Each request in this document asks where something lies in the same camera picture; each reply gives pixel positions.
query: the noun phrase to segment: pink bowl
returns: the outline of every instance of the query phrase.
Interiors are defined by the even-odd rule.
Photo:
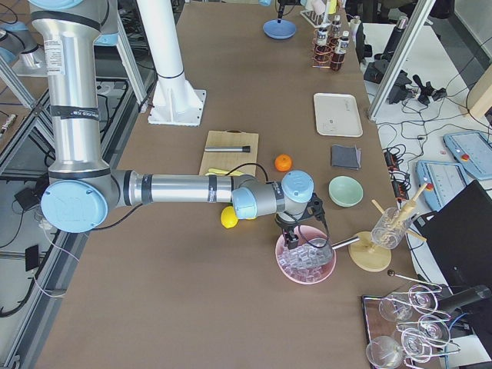
[[[302,234],[309,240],[313,240],[315,238],[324,238],[326,240],[326,234],[320,231],[319,229],[316,229],[314,227],[310,227],[309,225],[302,225],[301,226],[301,232]],[[299,244],[303,244],[305,242],[302,236],[298,234],[298,228],[296,227],[294,229],[294,233],[299,236]],[[326,278],[330,276],[331,273],[333,273],[333,270],[335,269],[335,264],[337,263],[337,253],[335,250],[333,250],[333,259],[328,264],[325,264],[321,266],[321,276],[316,279],[315,281],[301,281],[297,279],[294,275],[289,274],[286,272],[286,270],[278,263],[278,255],[282,253],[282,248],[284,247],[284,236],[280,236],[277,240],[277,244],[275,246],[275,260],[277,261],[278,267],[282,271],[282,273],[285,274],[287,278],[289,278],[291,281],[294,281],[299,284],[316,284],[319,282],[324,281]]]

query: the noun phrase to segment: green bowl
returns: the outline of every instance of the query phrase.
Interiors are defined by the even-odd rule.
[[[335,204],[344,208],[358,204],[364,196],[361,184],[345,176],[333,178],[328,186],[328,193]]]

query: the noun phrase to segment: lemon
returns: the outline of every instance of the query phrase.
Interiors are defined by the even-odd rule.
[[[232,206],[227,206],[221,213],[221,223],[226,228],[233,228],[239,222]]]

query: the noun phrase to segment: blue plate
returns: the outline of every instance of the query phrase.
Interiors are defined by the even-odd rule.
[[[297,31],[297,27],[290,21],[285,21],[282,19],[282,21],[278,23],[277,19],[272,19],[263,25],[263,31],[268,37],[275,38],[277,40],[285,40],[286,38],[290,38],[294,35]]]

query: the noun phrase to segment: white table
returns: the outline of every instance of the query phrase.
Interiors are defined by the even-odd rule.
[[[384,50],[393,27],[393,25],[364,24],[366,43],[372,45],[374,54]],[[459,75],[457,76],[458,70],[454,67],[453,62],[450,60],[444,47],[439,42],[430,26],[424,26],[421,29],[417,41],[404,63],[403,70],[408,73],[409,79],[412,79],[412,76],[416,74],[421,77],[424,85],[427,81],[430,81],[432,86],[436,89],[445,87],[448,96],[457,94],[451,98],[453,101],[460,105],[465,105],[468,88],[463,79]],[[367,81],[365,84],[367,93],[371,99],[376,94],[379,85]],[[425,108],[425,106],[415,99],[408,101],[406,108],[404,108],[402,103],[390,105],[386,101],[378,112],[376,120],[376,123],[379,126],[379,136],[382,148],[394,146],[396,144],[404,144],[407,147],[407,153],[419,155],[422,152],[421,145],[424,143],[423,154],[419,158],[414,159],[415,155],[406,154],[403,157],[404,162],[400,165],[402,170],[411,174],[412,188],[409,191],[409,196],[414,194],[417,190],[415,165],[418,160],[455,162],[452,154],[443,143],[442,137],[444,134],[463,131],[463,129],[459,129],[459,127],[487,132],[486,126],[488,126],[488,121],[485,117],[478,118],[478,120],[485,125],[483,126],[473,120],[469,115],[464,115],[466,109],[447,99],[444,99],[444,101],[431,101],[429,107],[421,112],[426,120],[436,117],[440,119],[427,122],[426,128],[409,123],[405,123],[403,126],[387,124],[406,120],[421,120],[419,114],[412,111],[412,109],[420,111],[422,108]],[[417,138],[418,135],[425,135],[428,132],[432,133],[427,136],[426,141],[408,139]],[[481,181],[480,183],[484,188],[492,188],[492,180]],[[431,209],[425,203],[424,197],[421,196],[418,200],[417,211],[421,214],[425,214],[430,210]],[[416,238],[409,237],[408,244],[411,247],[416,247],[420,245],[421,242]],[[427,244],[414,250],[414,255],[420,262],[419,266],[412,256],[415,270],[418,273],[422,273],[423,270],[424,275],[427,275],[431,281],[446,284],[444,276],[440,272]],[[461,346],[461,352],[450,356],[451,367],[490,361],[489,355],[477,336],[461,337],[454,341]]]

